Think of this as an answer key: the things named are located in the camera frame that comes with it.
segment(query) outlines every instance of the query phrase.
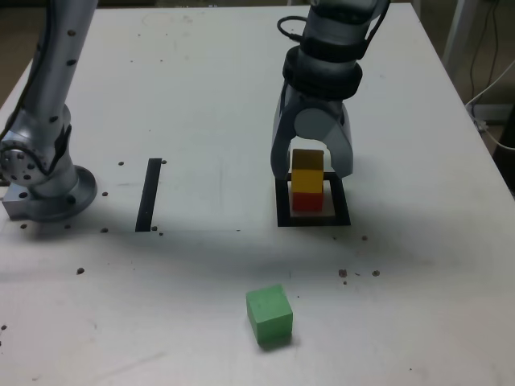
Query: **floor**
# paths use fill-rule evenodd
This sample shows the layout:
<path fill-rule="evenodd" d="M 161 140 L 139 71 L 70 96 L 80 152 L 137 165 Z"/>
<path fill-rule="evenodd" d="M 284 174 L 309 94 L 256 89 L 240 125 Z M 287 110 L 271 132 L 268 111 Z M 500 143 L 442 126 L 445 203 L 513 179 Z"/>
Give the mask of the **floor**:
<path fill-rule="evenodd" d="M 463 63 L 455 80 L 456 89 L 464 102 L 468 101 L 472 95 L 470 65 L 491 1 L 483 0 L 480 4 Z M 157 6 L 282 6 L 285 4 L 286 0 L 158 0 Z M 455 4 L 456 0 L 422 0 L 422 25 L 440 56 L 445 48 Z M 515 2 L 501 0 L 496 12 L 500 42 L 494 77 L 498 76 L 513 60 L 515 52 L 514 18 Z M 2 53 L 0 55 L 0 105 L 4 103 L 30 62 L 42 24 L 42 9 L 0 9 L 0 52 Z M 495 49 L 492 22 L 489 23 L 487 31 L 475 66 L 476 89 L 482 89 L 486 85 L 492 65 Z M 495 89 L 485 95 L 482 103 L 513 103 L 515 102 L 514 95 L 515 71 L 511 71 Z"/>

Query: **black cable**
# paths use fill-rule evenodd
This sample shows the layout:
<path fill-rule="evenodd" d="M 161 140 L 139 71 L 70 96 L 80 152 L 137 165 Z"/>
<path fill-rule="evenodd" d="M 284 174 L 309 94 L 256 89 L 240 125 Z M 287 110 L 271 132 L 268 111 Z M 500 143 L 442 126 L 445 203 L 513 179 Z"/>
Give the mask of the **black cable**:
<path fill-rule="evenodd" d="M 18 99 L 18 103 L 16 104 L 16 107 L 14 108 L 14 112 L 10 115 L 9 118 L 7 118 L 6 127 L 4 130 L 0 133 L 0 141 L 6 136 L 6 134 L 9 132 L 9 130 L 12 128 L 14 121 L 16 120 L 16 117 L 18 116 L 20 110 L 23 108 L 23 104 L 25 102 L 25 98 L 27 97 L 27 94 L 29 90 L 31 89 L 31 86 L 34 84 L 34 80 L 39 74 L 39 70 L 41 69 L 41 65 L 43 63 L 43 60 L 45 58 L 45 55 L 48 51 L 48 43 L 50 41 L 50 33 L 52 32 L 52 10 L 51 10 L 51 3 L 52 0 L 47 0 L 47 9 L 46 9 L 46 17 L 45 17 L 45 32 L 44 32 L 44 39 L 43 39 L 43 46 L 41 47 L 41 52 L 39 54 L 39 60 L 36 64 L 34 71 L 29 76 L 29 79 L 27 80 L 27 83 L 25 84 L 25 87 L 23 88 L 22 94 L 20 95 Z"/>
<path fill-rule="evenodd" d="M 370 31 L 370 35 L 366 40 L 367 43 L 366 43 L 365 49 L 363 50 L 363 55 L 365 55 L 366 51 L 369 49 L 370 42 L 372 42 L 372 39 L 373 39 L 374 35 L 376 34 L 377 30 L 379 29 L 379 26 L 383 23 L 383 20 L 385 20 L 386 13 L 388 12 L 388 9 L 389 9 L 389 4 L 390 4 L 390 0 L 388 0 L 386 2 L 385 9 L 381 12 L 381 16 L 379 17 L 379 20 L 377 20 L 375 27 Z"/>
<path fill-rule="evenodd" d="M 291 34 L 290 32 L 286 32 L 282 29 L 282 24 L 284 22 L 288 22 L 290 20 L 297 20 L 297 21 L 300 21 L 300 22 L 306 22 L 307 21 L 307 18 L 304 18 L 303 16 L 286 16 L 285 18 L 281 18 L 278 22 L 277 22 L 277 28 L 278 30 L 283 34 L 285 35 L 286 37 L 290 38 L 291 40 L 293 40 L 294 42 L 297 42 L 297 43 L 300 43 L 300 41 L 303 39 L 303 37 L 301 35 L 297 35 L 297 34 Z"/>
<path fill-rule="evenodd" d="M 497 17 L 496 17 L 496 11 L 497 11 L 497 7 L 499 6 L 499 2 L 500 2 L 500 0 L 496 0 L 495 6 L 493 7 L 493 12 L 492 12 L 493 33 L 494 33 L 495 41 L 496 41 L 496 50 L 495 50 L 495 53 L 493 54 L 492 66 L 490 67 L 490 75 L 488 76 L 488 83 L 486 84 L 485 88 L 488 88 L 488 86 L 492 83 L 493 72 L 496 68 L 497 56 L 499 54 L 499 31 L 497 29 Z M 473 117 L 476 117 L 476 111 L 474 110 L 474 108 L 476 107 L 476 105 L 478 103 L 480 103 L 482 98 L 483 98 L 483 96 L 480 96 L 479 98 L 477 98 L 476 101 L 474 101 L 472 103 L 472 116 Z"/>
<path fill-rule="evenodd" d="M 476 47 L 476 52 L 474 52 L 474 57 L 472 58 L 472 63 L 470 65 L 470 72 L 469 72 L 469 76 L 470 76 L 470 82 L 471 82 L 471 85 L 472 85 L 472 97 L 471 99 L 473 99 L 475 96 L 476 96 L 476 86 L 474 85 L 474 65 L 476 64 L 476 59 L 477 59 L 477 56 L 478 54 L 480 53 L 480 49 L 481 49 L 481 45 L 483 43 L 483 39 L 486 35 L 486 30 L 488 28 L 488 20 L 490 18 L 490 13 L 492 12 L 494 6 L 498 3 L 498 0 L 496 0 L 495 2 L 493 2 L 490 7 L 488 8 L 488 12 L 486 13 L 486 17 L 484 18 L 484 25 L 483 25 L 483 30 L 481 31 L 481 37 L 480 37 L 480 41 L 478 42 L 477 44 L 477 47 Z M 474 106 L 475 105 L 472 105 L 472 116 L 473 117 L 476 117 L 476 112 L 474 111 Z"/>

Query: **stacked blocks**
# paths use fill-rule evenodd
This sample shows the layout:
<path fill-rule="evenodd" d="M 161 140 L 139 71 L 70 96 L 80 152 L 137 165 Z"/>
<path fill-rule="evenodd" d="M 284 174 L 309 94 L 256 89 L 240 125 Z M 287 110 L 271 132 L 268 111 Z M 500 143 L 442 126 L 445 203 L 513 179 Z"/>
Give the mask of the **stacked blocks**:
<path fill-rule="evenodd" d="M 293 311 L 282 285 L 248 292 L 247 315 L 258 344 L 291 336 Z"/>
<path fill-rule="evenodd" d="M 293 150 L 291 195 L 294 211 L 322 211 L 322 150 Z"/>

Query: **black tape strip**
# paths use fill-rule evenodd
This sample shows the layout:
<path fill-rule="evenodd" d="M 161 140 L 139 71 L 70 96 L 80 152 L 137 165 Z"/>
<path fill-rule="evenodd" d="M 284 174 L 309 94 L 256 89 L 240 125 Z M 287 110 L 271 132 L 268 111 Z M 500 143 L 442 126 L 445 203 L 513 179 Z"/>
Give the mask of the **black tape strip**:
<path fill-rule="evenodd" d="M 329 181 L 331 185 L 332 204 L 335 208 L 334 216 L 291 217 L 290 195 L 288 194 L 288 181 L 291 181 L 291 173 L 288 174 L 286 179 L 275 180 L 278 227 L 337 227 L 351 224 L 341 179 L 334 172 L 323 173 L 323 179 Z"/>
<path fill-rule="evenodd" d="M 158 193 L 161 158 L 150 158 L 146 167 L 145 185 L 143 185 L 142 200 L 139 203 L 136 232 L 150 232 L 154 214 L 155 196 Z"/>

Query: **yellow cube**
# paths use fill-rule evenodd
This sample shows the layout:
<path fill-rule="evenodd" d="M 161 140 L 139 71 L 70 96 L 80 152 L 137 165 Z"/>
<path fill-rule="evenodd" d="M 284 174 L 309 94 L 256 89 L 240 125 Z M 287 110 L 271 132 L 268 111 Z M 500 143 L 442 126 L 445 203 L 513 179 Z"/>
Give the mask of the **yellow cube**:
<path fill-rule="evenodd" d="M 323 191 L 323 170 L 293 169 L 291 171 L 293 193 L 321 193 Z"/>
<path fill-rule="evenodd" d="M 291 191 L 293 193 L 323 192 L 322 150 L 293 150 Z"/>

